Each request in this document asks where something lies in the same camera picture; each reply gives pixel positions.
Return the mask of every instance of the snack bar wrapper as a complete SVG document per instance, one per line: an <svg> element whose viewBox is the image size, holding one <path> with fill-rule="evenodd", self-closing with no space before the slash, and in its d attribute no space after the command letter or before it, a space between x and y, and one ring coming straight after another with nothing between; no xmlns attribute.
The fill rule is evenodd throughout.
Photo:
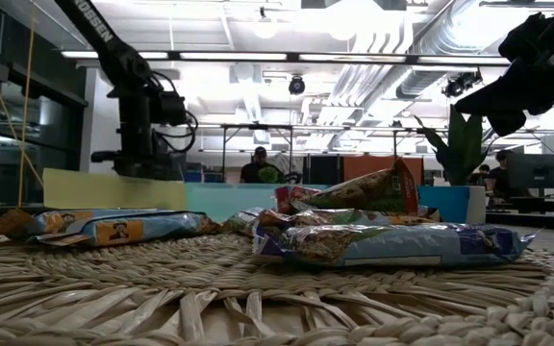
<svg viewBox="0 0 554 346"><path fill-rule="evenodd" d="M253 236L253 226L262 211L264 211L264 208L238 211L224 221L221 226L223 233L238 233L250 237Z"/></svg>
<svg viewBox="0 0 554 346"><path fill-rule="evenodd" d="M0 217L0 235L13 239L27 239L32 235L60 233L74 221L92 217L157 211L140 210L49 210L31 215L23 210L8 210Z"/></svg>
<svg viewBox="0 0 554 346"><path fill-rule="evenodd" d="M165 237L211 235L221 226L204 213L189 211L150 211L100 216L73 222L58 234L38 235L38 242L68 246L111 246Z"/></svg>
<svg viewBox="0 0 554 346"><path fill-rule="evenodd" d="M313 195L305 204L317 209L374 210L409 215L418 213L416 184L401 159L390 169L329 187Z"/></svg>
<svg viewBox="0 0 554 346"><path fill-rule="evenodd" d="M324 266L468 266L512 262L535 234L493 225L258 225L257 255Z"/></svg>
<svg viewBox="0 0 554 346"><path fill-rule="evenodd" d="M55 246L110 246L216 234L220 228L204 213L172 210L55 210L35 216L10 210L0 217L0 235Z"/></svg>
<svg viewBox="0 0 554 346"><path fill-rule="evenodd" d="M275 197L277 198L277 211L281 213L292 213L295 208L292 203L306 203L311 197L321 190L308 188L303 186L282 186L275 189Z"/></svg>
<svg viewBox="0 0 554 346"><path fill-rule="evenodd" d="M363 211L363 210L304 210L296 215L288 216L273 210L264 210L254 224L254 248L258 249L267 233L276 235L277 239L290 228L328 225L417 225L434 223L432 219L399 215L391 212Z"/></svg>

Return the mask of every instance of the robotic arm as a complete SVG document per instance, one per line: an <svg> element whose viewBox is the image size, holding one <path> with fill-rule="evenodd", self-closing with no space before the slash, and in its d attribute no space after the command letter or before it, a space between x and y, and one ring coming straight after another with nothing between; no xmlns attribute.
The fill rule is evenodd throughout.
<svg viewBox="0 0 554 346"><path fill-rule="evenodd" d="M187 152L195 141L197 120L185 109L172 81L166 91L158 76L139 52L123 42L89 0L55 0L63 13L97 53L102 70L113 84L108 97L118 99L121 150L95 152L91 161L113 161L122 176L157 180L172 179L172 152ZM177 126L187 124L186 135L171 136L151 128L152 123ZM177 150L167 137L190 137L189 145Z"/></svg>
<svg viewBox="0 0 554 346"><path fill-rule="evenodd" d="M500 136L525 124L527 110L539 115L554 105L554 16L531 15L499 46L512 64L494 83L459 100L457 111L489 118Z"/></svg>

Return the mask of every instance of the security camera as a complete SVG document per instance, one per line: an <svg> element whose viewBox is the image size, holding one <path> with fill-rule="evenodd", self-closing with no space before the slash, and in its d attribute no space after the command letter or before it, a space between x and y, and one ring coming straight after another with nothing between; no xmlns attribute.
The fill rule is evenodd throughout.
<svg viewBox="0 0 554 346"><path fill-rule="evenodd" d="M293 76L288 90L292 95L300 95L305 92L305 82L303 82L303 77Z"/></svg>

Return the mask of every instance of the cable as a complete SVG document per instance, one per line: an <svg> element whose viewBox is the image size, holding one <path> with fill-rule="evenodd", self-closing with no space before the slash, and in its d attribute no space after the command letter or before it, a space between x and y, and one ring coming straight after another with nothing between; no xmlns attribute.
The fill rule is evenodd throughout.
<svg viewBox="0 0 554 346"><path fill-rule="evenodd" d="M168 76L164 75L162 72L158 72L158 71L153 71L153 74L157 75L157 76L160 76L160 77L164 78L165 80L167 80L168 83L170 84L170 86L172 87L172 90L176 91L177 88L174 87L174 82L172 82L172 79L170 77L168 77Z"/></svg>
<svg viewBox="0 0 554 346"><path fill-rule="evenodd" d="M1 108L4 111L4 114L6 115L6 118L8 119L8 126L10 126L10 130L12 131L12 136L13 136L14 140L16 141L16 144L18 145L18 149L20 149L21 155L25 158L25 160L27 160L27 163L29 163L29 168L31 168L32 172L34 172L34 175L36 176L36 180L38 181L39 185L42 188L44 188L44 182L42 181L42 178L40 177L40 175L36 171L36 168L32 164L29 157L27 156L27 153L25 152L24 143L22 143L18 140L18 136L16 135L16 131L14 130L14 126L12 124L12 118L10 117L10 112L8 111L8 107L6 107L6 103L4 102L4 97L1 94L1 89L0 89L0 104L1 104Z"/></svg>
<svg viewBox="0 0 554 346"><path fill-rule="evenodd" d="M160 76L160 77L166 79L168 81L168 83L170 84L170 86L172 87L172 90L176 91L176 87L174 85L174 82L172 82L172 79L170 77L164 75L162 72L153 71L153 77L155 77L155 76ZM191 149L191 147L193 146L193 144L196 141L196 131L198 130L198 125L199 125L198 124L198 118L196 118L195 115L193 115L193 113L191 113L191 111L185 110L185 113L186 113L186 118L187 118L185 124L188 126L188 129L189 129L189 132L187 132L186 134L184 134L184 135L170 135L170 134L165 134L165 133L162 133L162 132L159 132L159 131L155 132L156 135L159 136L166 143L166 145L175 153L186 153L187 151L189 151L189 149ZM176 149L167 140L167 138L187 138L187 137L190 137L190 140L189 140L188 145L183 149Z"/></svg>
<svg viewBox="0 0 554 346"><path fill-rule="evenodd" d="M21 143L25 145L25 134L27 127L27 112L29 108L29 88L31 85L31 67L32 60L34 57L34 38L36 36L36 6L32 7L31 11L31 30L29 37L29 57L27 59L27 81L25 82L25 103L23 105L23 126L22 134L20 137ZM20 208L23 204L23 183L24 183L24 173L25 173L25 158L20 157L20 172L18 177L18 207Z"/></svg>

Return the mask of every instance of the desk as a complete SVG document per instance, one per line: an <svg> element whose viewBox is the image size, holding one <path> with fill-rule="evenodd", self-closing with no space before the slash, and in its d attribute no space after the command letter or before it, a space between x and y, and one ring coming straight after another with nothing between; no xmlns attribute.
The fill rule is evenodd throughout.
<svg viewBox="0 0 554 346"><path fill-rule="evenodd" d="M545 197L513 197L507 203L490 205L488 211L518 210L519 213L554 212L554 198Z"/></svg>

